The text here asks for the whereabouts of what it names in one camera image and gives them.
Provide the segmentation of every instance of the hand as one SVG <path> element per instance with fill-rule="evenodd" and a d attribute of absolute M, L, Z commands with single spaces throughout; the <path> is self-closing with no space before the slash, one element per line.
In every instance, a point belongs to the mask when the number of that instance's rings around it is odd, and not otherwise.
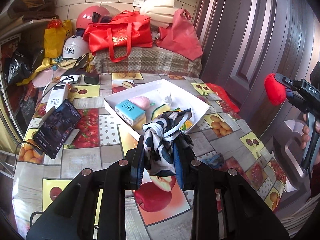
<path fill-rule="evenodd" d="M 303 115 L 303 120 L 306 122 L 307 121 L 307 115 L 304 114 Z M 320 133 L 320 123 L 319 122 L 316 122 L 315 123 L 315 127 L 316 127 L 316 132 L 317 133 Z M 306 146 L 307 146 L 307 142 L 310 141 L 310 136 L 309 136 L 309 132 L 310 132 L 310 129 L 307 125 L 305 125 L 302 129 L 302 132 L 303 132 L 303 135 L 302 135 L 302 138 L 301 138 L 301 149 L 304 149 Z M 320 155 L 318 153 L 317 155 L 317 158 L 316 158 L 316 161 L 315 161 L 315 164 L 314 165 L 317 165 L 318 163 L 320 163 Z"/>

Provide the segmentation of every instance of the blue cloth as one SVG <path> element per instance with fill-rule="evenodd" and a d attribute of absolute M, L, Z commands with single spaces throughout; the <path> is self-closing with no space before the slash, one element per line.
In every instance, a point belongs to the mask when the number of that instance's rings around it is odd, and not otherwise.
<path fill-rule="evenodd" d="M 209 167 L 213 169 L 219 169 L 224 164 L 224 158 L 223 158 L 223 155 L 219 153 L 213 156 L 212 158 L 203 160 L 202 162 L 207 164 Z"/>

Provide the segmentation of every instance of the yellow bag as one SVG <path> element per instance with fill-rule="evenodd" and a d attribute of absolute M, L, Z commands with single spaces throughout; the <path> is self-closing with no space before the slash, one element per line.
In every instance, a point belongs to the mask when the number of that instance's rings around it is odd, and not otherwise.
<path fill-rule="evenodd" d="M 44 30 L 44 56 L 50 58 L 59 57 L 62 54 L 64 42 L 72 35 L 70 20 L 63 21 L 58 28 Z"/>

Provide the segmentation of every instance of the cardboard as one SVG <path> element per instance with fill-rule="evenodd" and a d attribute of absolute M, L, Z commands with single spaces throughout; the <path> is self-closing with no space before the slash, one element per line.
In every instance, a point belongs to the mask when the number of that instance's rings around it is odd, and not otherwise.
<path fill-rule="evenodd" d="M 125 99 L 131 99 L 137 96 L 145 96 L 150 99 L 151 103 L 155 103 L 153 106 L 146 111 L 147 122 L 151 122 L 151 115 L 154 109 L 163 104 L 160 98 L 159 91 L 163 94 L 164 91 L 170 91 L 172 104 L 171 109 L 180 108 L 182 111 L 191 108 L 192 117 L 189 119 L 192 123 L 186 132 L 192 129 L 196 123 L 205 115 L 209 109 L 209 105 L 190 94 L 189 92 L 183 90 L 182 88 L 168 82 L 167 80 L 157 80 L 142 84 L 136 87 L 132 87 L 127 90 L 120 91 L 118 93 L 112 94 L 105 97 L 104 106 L 105 109 L 116 118 L 119 124 L 123 125 L 128 132 L 135 138 L 139 140 L 140 135 L 144 135 L 143 130 L 134 130 L 130 125 L 128 125 L 116 112 L 115 106 L 124 101 Z"/>

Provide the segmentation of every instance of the plaid blanket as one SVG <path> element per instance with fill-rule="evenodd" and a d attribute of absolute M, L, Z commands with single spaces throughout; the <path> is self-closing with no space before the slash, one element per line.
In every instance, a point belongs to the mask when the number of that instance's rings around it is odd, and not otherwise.
<path fill-rule="evenodd" d="M 126 54 L 126 47 L 115 47 L 115 57 Z M 130 55 L 118 63 L 110 60 L 109 50 L 96 52 L 91 62 L 96 72 L 101 73 L 151 73 L 198 77 L 202 69 L 201 59 L 188 60 L 172 51 L 153 46 L 132 47 Z"/>

